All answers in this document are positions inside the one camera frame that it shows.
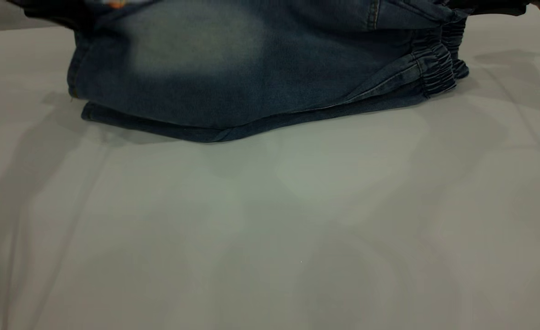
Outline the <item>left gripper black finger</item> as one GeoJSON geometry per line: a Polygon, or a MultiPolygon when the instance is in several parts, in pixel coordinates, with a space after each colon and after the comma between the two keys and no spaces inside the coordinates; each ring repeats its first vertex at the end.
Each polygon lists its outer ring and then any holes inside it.
{"type": "Polygon", "coordinates": [[[83,31],[81,0],[8,0],[23,10],[26,17],[49,21],[73,31],[83,31]]]}

